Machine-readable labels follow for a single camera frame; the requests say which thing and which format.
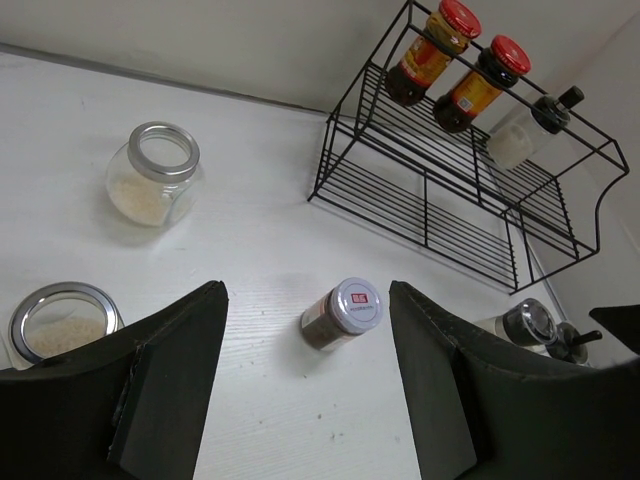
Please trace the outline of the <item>red lid sauce jar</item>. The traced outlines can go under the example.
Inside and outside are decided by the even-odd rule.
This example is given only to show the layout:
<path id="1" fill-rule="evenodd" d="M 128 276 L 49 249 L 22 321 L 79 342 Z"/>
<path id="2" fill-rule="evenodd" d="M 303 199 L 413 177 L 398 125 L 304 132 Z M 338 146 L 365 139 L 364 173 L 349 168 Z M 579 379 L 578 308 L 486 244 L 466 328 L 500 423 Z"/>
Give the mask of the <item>red lid sauce jar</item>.
<path id="1" fill-rule="evenodd" d="M 531 69 L 525 50 L 513 39 L 496 35 L 467 73 L 434 104 L 439 126 L 461 133 L 505 90 L 512 88 Z"/>
<path id="2" fill-rule="evenodd" d="M 444 0 L 432 12 L 419 35 L 385 77 L 385 89 L 396 103 L 411 107 L 446 70 L 453 57 L 466 51 L 482 33 L 475 14 L 463 3 Z"/>

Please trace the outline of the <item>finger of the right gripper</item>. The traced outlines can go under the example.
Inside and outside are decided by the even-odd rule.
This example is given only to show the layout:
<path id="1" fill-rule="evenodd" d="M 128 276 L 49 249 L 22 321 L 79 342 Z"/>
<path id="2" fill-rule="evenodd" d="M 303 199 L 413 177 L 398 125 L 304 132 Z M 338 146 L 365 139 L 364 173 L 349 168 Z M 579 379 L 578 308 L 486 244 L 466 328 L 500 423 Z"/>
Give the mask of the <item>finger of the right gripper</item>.
<path id="1" fill-rule="evenodd" d="M 596 307 L 589 316 L 636 355 L 640 354 L 640 305 Z"/>

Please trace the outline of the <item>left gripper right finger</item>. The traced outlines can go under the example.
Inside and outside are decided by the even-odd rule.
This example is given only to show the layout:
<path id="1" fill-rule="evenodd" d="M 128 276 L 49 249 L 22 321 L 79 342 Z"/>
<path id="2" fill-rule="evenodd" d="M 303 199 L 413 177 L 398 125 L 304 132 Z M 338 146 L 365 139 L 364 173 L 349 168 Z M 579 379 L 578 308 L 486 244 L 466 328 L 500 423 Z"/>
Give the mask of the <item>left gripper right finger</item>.
<path id="1" fill-rule="evenodd" d="M 389 290 L 424 479 L 635 479 L 639 363 L 555 360 L 461 319 L 407 282 Z"/>

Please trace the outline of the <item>black cap white powder bottle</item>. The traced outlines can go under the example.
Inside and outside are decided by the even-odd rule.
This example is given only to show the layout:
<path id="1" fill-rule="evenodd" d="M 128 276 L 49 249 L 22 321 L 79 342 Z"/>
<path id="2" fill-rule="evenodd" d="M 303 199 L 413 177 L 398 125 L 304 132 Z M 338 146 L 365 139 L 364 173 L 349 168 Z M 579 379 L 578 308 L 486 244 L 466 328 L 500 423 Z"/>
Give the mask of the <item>black cap white powder bottle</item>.
<path id="1" fill-rule="evenodd" d="M 585 99 L 577 86 L 559 97 L 543 95 L 530 108 L 502 126 L 486 142 L 486 150 L 500 168 L 511 170 L 541 150 L 570 122 L 570 110 Z"/>

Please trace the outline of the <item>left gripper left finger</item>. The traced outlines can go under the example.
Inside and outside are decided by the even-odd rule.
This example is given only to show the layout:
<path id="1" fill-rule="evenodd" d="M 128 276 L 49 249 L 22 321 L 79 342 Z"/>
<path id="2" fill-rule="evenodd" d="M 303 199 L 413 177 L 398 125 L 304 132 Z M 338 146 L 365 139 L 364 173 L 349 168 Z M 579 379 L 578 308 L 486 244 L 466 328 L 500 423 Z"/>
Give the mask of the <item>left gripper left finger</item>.
<path id="1" fill-rule="evenodd" d="M 5 479 L 190 479 L 229 298 L 210 281 L 81 348 L 1 373 Z"/>

